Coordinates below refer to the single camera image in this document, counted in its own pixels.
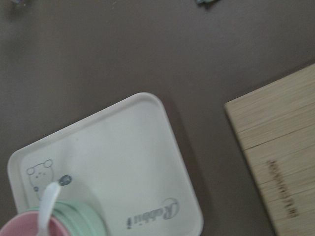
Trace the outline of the cream rabbit tray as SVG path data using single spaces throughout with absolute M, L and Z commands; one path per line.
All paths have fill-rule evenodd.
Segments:
M 109 236 L 198 236 L 203 216 L 162 102 L 141 92 L 15 151 L 7 166 L 19 213 L 60 181 Z

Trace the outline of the stacked green bowls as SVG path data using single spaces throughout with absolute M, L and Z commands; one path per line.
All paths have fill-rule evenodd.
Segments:
M 27 211 L 38 211 L 39 213 L 39 207 Z M 61 221 L 70 236 L 107 235 L 101 217 L 85 203 L 73 200 L 56 200 L 52 216 Z

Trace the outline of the white ceramic spoon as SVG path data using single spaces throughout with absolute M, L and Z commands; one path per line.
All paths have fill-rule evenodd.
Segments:
M 58 182 L 52 182 L 45 188 L 37 218 L 37 236 L 49 236 L 49 222 L 55 202 L 60 194 L 61 186 Z

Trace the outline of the bamboo cutting board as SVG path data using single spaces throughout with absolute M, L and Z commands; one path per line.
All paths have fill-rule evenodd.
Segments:
M 279 236 L 315 233 L 315 67 L 225 104 Z

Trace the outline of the small pink bowl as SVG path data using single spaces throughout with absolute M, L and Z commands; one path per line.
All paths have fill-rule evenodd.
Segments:
M 36 236 L 38 211 L 27 211 L 9 220 L 0 230 L 1 236 Z M 69 236 L 66 227 L 55 217 L 49 221 L 51 236 Z

